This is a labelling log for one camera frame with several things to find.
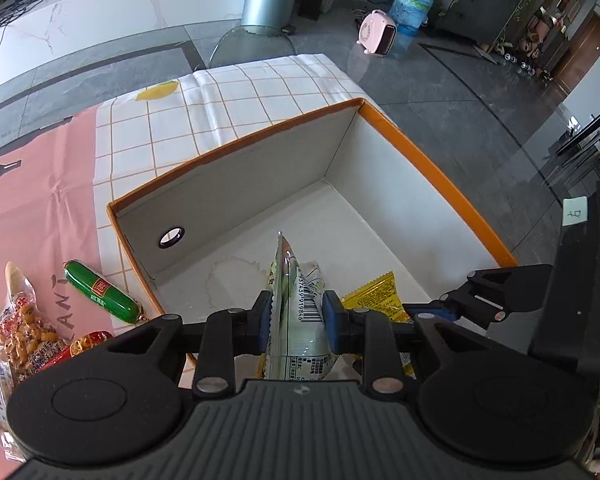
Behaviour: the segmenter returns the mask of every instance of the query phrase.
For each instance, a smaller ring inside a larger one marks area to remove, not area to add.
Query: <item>blue water bottle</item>
[[[415,36],[420,25],[426,21],[433,0],[394,0],[389,16],[394,20],[398,32]]]

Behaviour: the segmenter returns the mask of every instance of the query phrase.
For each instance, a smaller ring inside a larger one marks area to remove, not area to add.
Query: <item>white checkered tablecloth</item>
[[[201,70],[178,81],[161,99],[136,101],[139,89],[101,104],[96,113],[93,199],[103,274],[149,311],[107,217],[109,202],[266,126],[355,97],[373,102],[324,54]],[[130,327],[112,322],[115,333]]]

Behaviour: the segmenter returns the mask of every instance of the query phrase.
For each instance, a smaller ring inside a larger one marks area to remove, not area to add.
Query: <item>ribbed gray panel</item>
[[[68,438],[75,439],[80,446],[80,436]],[[12,478],[582,480],[592,477],[574,463],[541,471],[515,472],[462,462],[435,446],[403,405],[362,396],[355,382],[250,381],[232,399],[202,402],[173,440],[131,463],[67,471],[31,460]]]

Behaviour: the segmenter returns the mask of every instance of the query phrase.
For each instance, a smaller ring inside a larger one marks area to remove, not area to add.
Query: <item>wooden door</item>
[[[599,57],[600,17],[592,14],[556,65],[554,81],[569,94]]]

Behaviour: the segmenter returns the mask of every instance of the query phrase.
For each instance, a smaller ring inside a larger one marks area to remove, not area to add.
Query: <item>box grommet hole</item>
[[[183,227],[172,227],[165,234],[160,237],[160,241],[158,242],[158,247],[161,249],[168,249],[169,247],[173,247],[177,244],[182,237],[184,236],[184,228]]]

